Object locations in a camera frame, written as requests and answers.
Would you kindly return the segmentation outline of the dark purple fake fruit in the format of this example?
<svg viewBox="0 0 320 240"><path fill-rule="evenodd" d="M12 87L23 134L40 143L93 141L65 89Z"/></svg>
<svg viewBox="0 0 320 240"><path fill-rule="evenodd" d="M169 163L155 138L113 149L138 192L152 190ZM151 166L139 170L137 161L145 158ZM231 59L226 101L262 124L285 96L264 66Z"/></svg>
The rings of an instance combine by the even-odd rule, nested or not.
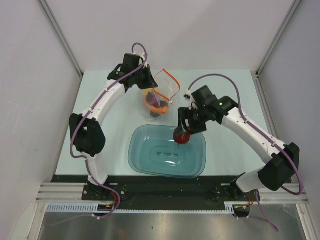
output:
<svg viewBox="0 0 320 240"><path fill-rule="evenodd" d="M178 127L173 132L173 140L179 145L187 144L191 139L191 135L181 131Z"/></svg>

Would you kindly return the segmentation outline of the clear zip bag orange seal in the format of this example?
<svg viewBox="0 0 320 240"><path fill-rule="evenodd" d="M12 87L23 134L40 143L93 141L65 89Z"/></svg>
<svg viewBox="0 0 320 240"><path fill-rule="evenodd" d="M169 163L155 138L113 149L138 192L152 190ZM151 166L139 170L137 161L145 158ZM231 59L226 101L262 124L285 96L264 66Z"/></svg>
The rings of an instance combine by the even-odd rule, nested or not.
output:
<svg viewBox="0 0 320 240"><path fill-rule="evenodd" d="M147 121L155 121L167 115L174 98L181 90L179 81L165 68L154 77L158 87L141 90L141 113Z"/></svg>

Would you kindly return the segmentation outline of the purple fake onion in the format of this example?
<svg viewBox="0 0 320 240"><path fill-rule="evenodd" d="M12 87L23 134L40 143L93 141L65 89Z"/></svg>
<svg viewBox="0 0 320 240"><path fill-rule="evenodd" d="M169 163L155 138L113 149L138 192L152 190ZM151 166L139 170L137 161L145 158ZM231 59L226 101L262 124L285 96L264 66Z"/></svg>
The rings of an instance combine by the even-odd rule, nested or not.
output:
<svg viewBox="0 0 320 240"><path fill-rule="evenodd" d="M158 102L157 95L154 92L148 92L145 97L146 103L149 105L154 105Z"/></svg>

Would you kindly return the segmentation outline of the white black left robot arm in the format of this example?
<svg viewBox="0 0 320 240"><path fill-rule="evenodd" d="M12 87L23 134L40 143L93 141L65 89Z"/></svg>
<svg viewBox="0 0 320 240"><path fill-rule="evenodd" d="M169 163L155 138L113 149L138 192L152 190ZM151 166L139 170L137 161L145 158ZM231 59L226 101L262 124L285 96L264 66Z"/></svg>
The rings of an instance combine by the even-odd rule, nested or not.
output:
<svg viewBox="0 0 320 240"><path fill-rule="evenodd" d="M69 117L70 154L74 159L84 159L88 181L95 185L93 194L100 200L107 199L111 193L105 184L108 173L101 156L106 144L102 125L115 103L130 88L157 87L147 59L146 52L126 53L123 62L107 76L105 86L92 104L82 113Z"/></svg>

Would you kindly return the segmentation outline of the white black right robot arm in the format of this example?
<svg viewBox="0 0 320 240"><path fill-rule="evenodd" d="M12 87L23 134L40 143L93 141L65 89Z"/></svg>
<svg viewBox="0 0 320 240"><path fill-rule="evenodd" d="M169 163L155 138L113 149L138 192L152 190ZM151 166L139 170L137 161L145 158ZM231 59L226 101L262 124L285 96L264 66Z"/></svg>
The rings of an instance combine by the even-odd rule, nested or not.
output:
<svg viewBox="0 0 320 240"><path fill-rule="evenodd" d="M235 200L242 201L249 192L261 188L277 191L296 174L299 147L293 142L286 144L255 125L230 97L218 99L207 86L194 92L188 89L184 97L189 105L178 109L178 126L173 132L176 143L187 144L192 135L207 131L207 122L217 122L240 137L265 164L231 182L230 194Z"/></svg>

